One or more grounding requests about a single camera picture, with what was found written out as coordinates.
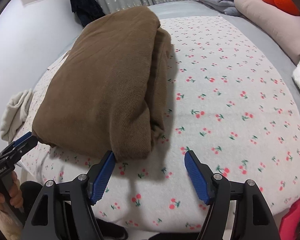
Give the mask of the brown jacket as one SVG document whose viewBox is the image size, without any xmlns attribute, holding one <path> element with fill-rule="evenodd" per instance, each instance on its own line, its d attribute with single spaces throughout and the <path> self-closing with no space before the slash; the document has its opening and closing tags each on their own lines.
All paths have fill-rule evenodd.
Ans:
<svg viewBox="0 0 300 240">
<path fill-rule="evenodd" d="M 171 37 L 148 7 L 89 23 L 32 123 L 39 142 L 117 161 L 145 159 L 164 132 Z"/>
</svg>

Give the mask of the beige fleece garment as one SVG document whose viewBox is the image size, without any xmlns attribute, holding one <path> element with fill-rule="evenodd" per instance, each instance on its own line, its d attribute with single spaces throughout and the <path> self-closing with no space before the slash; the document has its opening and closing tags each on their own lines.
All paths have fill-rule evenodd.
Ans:
<svg viewBox="0 0 300 240">
<path fill-rule="evenodd" d="M 12 142 L 17 130 L 27 119 L 32 98 L 32 88 L 11 96 L 0 123 L 0 137 L 3 141 Z"/>
</svg>

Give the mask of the cherry print white blanket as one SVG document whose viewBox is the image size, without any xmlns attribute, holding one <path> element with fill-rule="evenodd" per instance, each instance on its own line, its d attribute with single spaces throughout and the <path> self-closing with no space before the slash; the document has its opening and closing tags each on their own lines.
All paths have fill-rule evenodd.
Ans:
<svg viewBox="0 0 300 240">
<path fill-rule="evenodd" d="M 116 164 L 97 218 L 157 232 L 198 231 L 207 207 L 184 165 L 192 150 L 213 172 L 256 181 L 277 214 L 300 198 L 300 106 L 292 88 L 220 16 L 160 21 L 171 36 L 165 131 L 143 160 Z"/>
</svg>

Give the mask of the red garment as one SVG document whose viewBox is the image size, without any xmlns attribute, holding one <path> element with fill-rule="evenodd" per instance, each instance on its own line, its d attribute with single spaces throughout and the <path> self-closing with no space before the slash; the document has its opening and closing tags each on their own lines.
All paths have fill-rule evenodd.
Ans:
<svg viewBox="0 0 300 240">
<path fill-rule="evenodd" d="M 300 198 L 282 217 L 279 235 L 281 239 L 300 239 Z"/>
</svg>

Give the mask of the grey bed sheet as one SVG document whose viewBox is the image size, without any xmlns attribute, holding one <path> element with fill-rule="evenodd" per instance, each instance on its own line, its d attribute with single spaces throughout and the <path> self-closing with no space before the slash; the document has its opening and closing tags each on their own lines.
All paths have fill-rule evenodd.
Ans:
<svg viewBox="0 0 300 240">
<path fill-rule="evenodd" d="M 280 46 L 259 27 L 255 26 L 245 18 L 221 14 L 218 11 L 195 1 L 156 4 L 151 5 L 149 9 L 151 9 L 151 11 L 153 11 L 161 20 L 188 16 L 222 16 L 225 18 L 249 38 L 249 40 L 264 53 L 267 59 L 277 69 L 289 88 L 300 113 L 300 90 L 292 78 L 295 64 L 283 52 Z"/>
</svg>

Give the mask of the black hanging garment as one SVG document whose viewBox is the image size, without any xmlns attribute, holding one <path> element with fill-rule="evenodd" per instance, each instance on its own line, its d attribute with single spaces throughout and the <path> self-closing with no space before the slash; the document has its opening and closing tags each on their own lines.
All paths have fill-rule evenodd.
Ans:
<svg viewBox="0 0 300 240">
<path fill-rule="evenodd" d="M 77 15 L 83 28 L 106 15 L 96 0 L 70 0 L 70 4 L 71 11 Z"/>
</svg>

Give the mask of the long pink pillow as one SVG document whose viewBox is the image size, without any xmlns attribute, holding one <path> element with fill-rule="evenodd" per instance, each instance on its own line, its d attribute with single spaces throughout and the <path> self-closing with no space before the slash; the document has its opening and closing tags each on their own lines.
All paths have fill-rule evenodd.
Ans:
<svg viewBox="0 0 300 240">
<path fill-rule="evenodd" d="M 289 56 L 300 61 L 300 16 L 283 12 L 262 0 L 234 0 L 236 9 L 265 31 Z"/>
</svg>

